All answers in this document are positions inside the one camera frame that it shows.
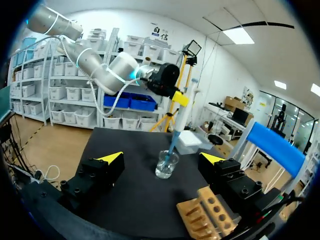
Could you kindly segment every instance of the yellow triangle marker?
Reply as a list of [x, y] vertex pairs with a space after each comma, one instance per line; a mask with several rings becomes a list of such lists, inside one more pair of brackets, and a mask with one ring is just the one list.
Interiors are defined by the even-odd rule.
[[108, 155], [108, 156], [103, 156], [100, 158], [97, 158], [96, 160], [103, 160], [105, 162], [108, 162], [108, 164], [112, 163], [113, 160], [115, 160], [120, 154], [124, 154], [122, 151], [119, 151], [117, 153]]
[[219, 162], [219, 161], [225, 161], [226, 159], [224, 158], [221, 158], [221, 157], [217, 157], [217, 156], [212, 156], [210, 154], [207, 154], [207, 153], [204, 153], [204, 152], [200, 152], [200, 154], [202, 154], [210, 163], [212, 163], [213, 165], [216, 163], [216, 162]]

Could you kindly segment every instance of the yellow clamp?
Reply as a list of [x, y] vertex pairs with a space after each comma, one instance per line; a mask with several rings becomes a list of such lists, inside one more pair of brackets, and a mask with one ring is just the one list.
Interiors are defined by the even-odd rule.
[[175, 91], [172, 101], [179, 103], [183, 107], [186, 107], [189, 103], [189, 98], [184, 96], [180, 91]]

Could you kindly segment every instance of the ceiling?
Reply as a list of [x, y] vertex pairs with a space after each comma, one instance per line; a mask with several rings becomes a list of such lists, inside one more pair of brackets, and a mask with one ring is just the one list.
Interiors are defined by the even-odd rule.
[[[320, 111], [320, 98], [310, 92], [320, 86], [320, 71], [302, 30], [279, 0], [47, 0], [61, 14], [96, 9], [145, 11], [184, 23], [222, 45], [234, 55], [262, 85]], [[245, 26], [255, 44], [235, 45], [218, 34], [252, 22], [294, 26]], [[287, 84], [275, 87], [274, 80]]]

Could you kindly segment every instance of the blue storage bin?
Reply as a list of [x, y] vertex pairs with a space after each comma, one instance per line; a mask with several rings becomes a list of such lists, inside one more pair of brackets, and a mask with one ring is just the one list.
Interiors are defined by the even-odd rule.
[[148, 95], [131, 93], [130, 108], [144, 111], [155, 110], [156, 101]]
[[27, 50], [26, 55], [25, 51], [22, 51], [18, 54], [16, 64], [21, 65], [24, 61], [24, 56], [25, 56], [25, 61], [31, 60], [34, 58], [34, 51]]
[[[21, 49], [24, 49], [28, 46], [30, 46], [31, 44], [34, 44], [36, 42], [36, 38], [35, 37], [26, 37], [25, 39], [23, 39], [22, 44], [21, 44]], [[36, 45], [33, 45], [30, 47], [30, 49], [35, 49]]]
[[[130, 96], [131, 96], [130, 93], [123, 92], [115, 106], [117, 108], [123, 108], [123, 109], [129, 108]], [[103, 105], [107, 106], [107, 107], [112, 107], [115, 103], [116, 97], [117, 96], [110, 96], [110, 95], [105, 94], [104, 100], [103, 100]]]

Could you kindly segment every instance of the cardboard box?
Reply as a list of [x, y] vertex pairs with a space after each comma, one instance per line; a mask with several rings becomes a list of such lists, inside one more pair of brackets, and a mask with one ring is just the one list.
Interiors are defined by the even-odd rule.
[[248, 114], [249, 114], [249, 115], [248, 115], [248, 117], [246, 118], [246, 120], [245, 120], [245, 122], [244, 122], [244, 125], [246, 125], [246, 126], [248, 125], [248, 123], [250, 122], [250, 120], [254, 118], [254, 115], [253, 115], [253, 114], [251, 114], [251, 113], [249, 113], [249, 112], [248, 112]]
[[224, 107], [226, 110], [234, 112], [236, 108], [241, 110], [245, 109], [245, 104], [241, 102], [241, 99], [238, 97], [226, 96], [224, 100]]

